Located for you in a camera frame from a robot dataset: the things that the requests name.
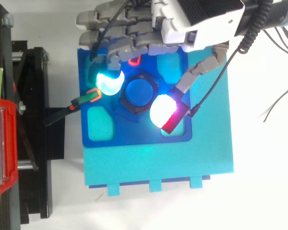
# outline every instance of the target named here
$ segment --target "cyan glowing light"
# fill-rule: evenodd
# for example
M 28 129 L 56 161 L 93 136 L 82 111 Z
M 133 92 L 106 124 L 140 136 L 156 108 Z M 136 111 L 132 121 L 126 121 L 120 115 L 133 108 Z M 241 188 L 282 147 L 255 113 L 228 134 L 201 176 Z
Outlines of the cyan glowing light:
M 177 104 L 173 98 L 166 94 L 159 95 L 150 108 L 150 119 L 162 128 L 176 110 Z
M 125 80 L 125 75 L 121 71 L 118 78 L 113 79 L 103 73 L 98 73 L 96 76 L 96 87 L 105 95 L 112 96 L 117 94 Z

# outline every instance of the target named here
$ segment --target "screw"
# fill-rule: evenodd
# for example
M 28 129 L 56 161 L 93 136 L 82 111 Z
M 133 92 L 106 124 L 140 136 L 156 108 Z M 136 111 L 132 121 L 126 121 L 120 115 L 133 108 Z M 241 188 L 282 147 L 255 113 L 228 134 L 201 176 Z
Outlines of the screw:
M 47 52 L 43 53 L 43 61 L 49 61 L 49 54 Z
M 19 108 L 19 114 L 23 115 L 24 111 L 26 110 L 26 106 L 24 105 L 22 101 L 19 102 L 18 108 Z
M 14 26 L 14 17 L 12 14 L 7 13 L 1 20 L 2 25 L 5 26 L 8 29 L 11 29 Z

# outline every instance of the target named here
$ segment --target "white table surface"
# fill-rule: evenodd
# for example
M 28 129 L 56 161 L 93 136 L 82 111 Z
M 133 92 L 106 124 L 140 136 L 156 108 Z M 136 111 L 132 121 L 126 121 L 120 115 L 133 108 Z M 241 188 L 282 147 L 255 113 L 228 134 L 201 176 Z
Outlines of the white table surface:
M 83 31 L 75 18 L 101 2 L 0 0 L 15 18 L 12 39 L 50 54 L 50 106 L 67 106 L 79 96 L 77 47 Z M 241 39 L 231 41 L 229 54 Z M 191 190 L 188 182 L 163 184 L 161 193 L 150 193 L 148 185 L 123 186 L 120 196 L 107 197 L 106 188 L 84 186 L 76 113 L 66 118 L 65 159 L 52 161 L 53 214 L 43 220 L 30 215 L 22 230 L 288 230 L 288 95 L 265 124 L 258 119 L 288 88 L 288 55 L 261 33 L 228 71 L 234 174 L 214 175 L 202 189 Z

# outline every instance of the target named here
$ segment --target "blue round button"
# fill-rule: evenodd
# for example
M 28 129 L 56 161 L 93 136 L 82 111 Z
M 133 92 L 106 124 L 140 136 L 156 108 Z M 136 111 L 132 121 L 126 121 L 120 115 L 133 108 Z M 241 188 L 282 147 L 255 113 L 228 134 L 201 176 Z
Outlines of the blue round button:
M 153 98 L 153 87 L 144 79 L 131 81 L 126 87 L 127 100 L 134 106 L 145 106 Z

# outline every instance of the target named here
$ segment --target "teal box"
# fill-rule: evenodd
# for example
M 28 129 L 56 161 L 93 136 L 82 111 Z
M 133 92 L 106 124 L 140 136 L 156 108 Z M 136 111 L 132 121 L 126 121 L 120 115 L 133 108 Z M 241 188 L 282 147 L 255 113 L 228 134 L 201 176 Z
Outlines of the teal box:
M 196 65 L 210 55 L 211 48 L 189 53 L 188 65 Z M 167 68 L 162 61 L 168 57 L 162 55 L 157 58 L 160 62 L 158 71 L 164 78 L 171 75 L 171 68 Z M 206 94 L 221 69 L 202 75 L 195 82 L 190 89 L 192 106 Z M 84 147 L 85 184 L 107 184 L 108 194 L 114 196 L 120 193 L 120 183 L 150 181 L 150 190 L 153 192 L 161 190 L 161 179 L 190 177 L 190 187 L 200 188 L 203 175 L 232 173 L 227 72 L 191 122 L 192 138 L 188 142 Z

